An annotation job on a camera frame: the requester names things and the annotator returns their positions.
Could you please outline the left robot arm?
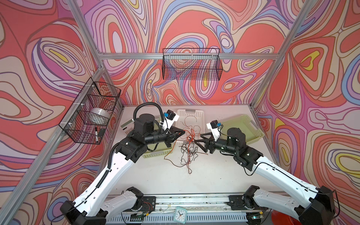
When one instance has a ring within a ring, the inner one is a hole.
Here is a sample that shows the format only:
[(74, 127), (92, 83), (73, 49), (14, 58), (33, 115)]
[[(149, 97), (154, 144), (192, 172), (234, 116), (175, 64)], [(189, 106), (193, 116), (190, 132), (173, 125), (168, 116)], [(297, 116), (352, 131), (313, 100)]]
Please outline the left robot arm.
[(153, 211), (154, 207), (143, 200), (143, 193), (135, 187), (111, 200), (106, 198), (125, 172), (150, 150), (150, 144), (171, 147), (185, 134), (173, 125), (178, 119), (174, 111), (163, 112), (157, 103), (138, 105), (133, 112), (134, 128), (111, 148), (107, 166), (92, 184), (75, 200), (62, 204), (61, 216), (71, 225), (104, 225), (126, 210), (145, 214)]

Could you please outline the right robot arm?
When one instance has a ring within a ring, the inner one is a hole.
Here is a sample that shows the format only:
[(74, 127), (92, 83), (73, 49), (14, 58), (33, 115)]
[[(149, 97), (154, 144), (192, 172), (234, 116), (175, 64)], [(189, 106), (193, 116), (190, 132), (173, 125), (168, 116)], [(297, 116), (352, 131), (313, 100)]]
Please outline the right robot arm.
[(281, 212), (298, 220), (303, 225), (329, 225), (340, 214), (335, 201), (335, 190), (325, 186), (309, 184), (282, 169), (258, 150), (246, 143), (246, 135), (232, 127), (227, 131), (227, 138), (220, 138), (220, 132), (200, 135), (195, 144), (206, 153), (218, 150), (233, 157), (243, 167), (247, 176), (258, 174), (286, 192), (286, 196), (266, 191), (252, 185), (242, 196), (242, 204), (252, 210), (264, 207)]

